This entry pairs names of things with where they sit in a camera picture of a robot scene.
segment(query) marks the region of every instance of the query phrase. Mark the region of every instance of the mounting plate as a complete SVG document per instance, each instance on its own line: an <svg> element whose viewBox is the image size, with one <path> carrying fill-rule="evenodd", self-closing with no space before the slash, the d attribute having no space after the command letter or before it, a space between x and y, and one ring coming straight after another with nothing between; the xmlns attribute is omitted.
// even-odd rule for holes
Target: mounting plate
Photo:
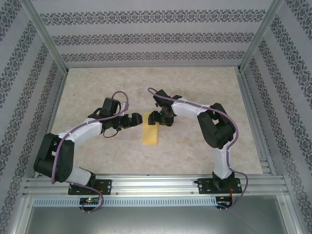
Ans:
<svg viewBox="0 0 312 234"><path fill-rule="evenodd" d="M110 195L112 190L111 179L97 179L95 189L99 190L103 195ZM78 186L70 185L68 195L98 195L98 193Z"/></svg>
<svg viewBox="0 0 312 234"><path fill-rule="evenodd" d="M213 178L200 178L196 181L198 184L199 194L229 194L230 188L233 189L233 194L241 194L242 187L239 178L234 178L227 187L219 191L214 185Z"/></svg>

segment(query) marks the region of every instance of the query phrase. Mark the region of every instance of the yellow sponge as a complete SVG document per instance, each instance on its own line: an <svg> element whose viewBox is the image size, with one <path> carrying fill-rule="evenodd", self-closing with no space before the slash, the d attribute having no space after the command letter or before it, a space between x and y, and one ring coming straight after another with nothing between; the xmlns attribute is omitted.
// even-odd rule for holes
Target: yellow sponge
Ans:
<svg viewBox="0 0 312 234"><path fill-rule="evenodd" d="M144 113L143 115L143 134L142 144L143 145L156 145L158 143L158 127L159 123L155 125L148 125L148 116L151 112Z"/></svg>

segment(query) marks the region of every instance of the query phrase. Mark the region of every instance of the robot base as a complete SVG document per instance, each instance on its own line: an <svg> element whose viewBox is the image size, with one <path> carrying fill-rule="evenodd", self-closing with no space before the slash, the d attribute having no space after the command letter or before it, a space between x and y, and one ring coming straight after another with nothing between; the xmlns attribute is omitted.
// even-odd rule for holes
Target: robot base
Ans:
<svg viewBox="0 0 312 234"><path fill-rule="evenodd" d="M110 179L97 179L95 189L99 190L103 195L110 195L112 187L112 180ZM98 193L85 189L79 186L70 185L68 188L68 195L98 195Z"/></svg>
<svg viewBox="0 0 312 234"><path fill-rule="evenodd" d="M216 186L216 178L200 178L194 183L198 184L199 194L229 194L232 188L233 194L241 194L242 187L239 178L234 178L234 173Z"/></svg>

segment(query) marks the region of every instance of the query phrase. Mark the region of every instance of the marble-pattern floor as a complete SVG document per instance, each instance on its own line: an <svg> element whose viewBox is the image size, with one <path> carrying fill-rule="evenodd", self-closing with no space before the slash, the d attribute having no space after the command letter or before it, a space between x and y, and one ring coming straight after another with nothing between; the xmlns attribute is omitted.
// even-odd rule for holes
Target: marble-pattern floor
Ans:
<svg viewBox="0 0 312 234"><path fill-rule="evenodd" d="M70 69L52 133L82 123L114 91L126 92L128 114L156 110L147 88L164 89L200 104L219 102L239 127L232 148L232 167L261 174L245 107L234 68L138 67ZM123 95L116 95L123 102ZM75 151L74 165L96 174L211 174L212 149L203 139L198 122L175 117L172 127L160 126L157 145L142 145L142 125L120 131L113 138L97 136Z"/></svg>

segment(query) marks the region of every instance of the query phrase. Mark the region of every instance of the patterned wallpaper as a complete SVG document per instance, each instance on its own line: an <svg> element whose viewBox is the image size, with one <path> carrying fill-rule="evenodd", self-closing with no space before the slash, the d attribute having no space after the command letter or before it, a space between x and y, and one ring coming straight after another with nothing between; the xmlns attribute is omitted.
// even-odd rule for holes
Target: patterned wallpaper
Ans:
<svg viewBox="0 0 312 234"><path fill-rule="evenodd" d="M271 2L33 1L69 68L238 65Z"/></svg>
<svg viewBox="0 0 312 234"><path fill-rule="evenodd" d="M0 1L0 234L10 229L63 76L18 0Z"/></svg>
<svg viewBox="0 0 312 234"><path fill-rule="evenodd" d="M312 233L312 7L286 0L245 76L275 167L304 233Z"/></svg>

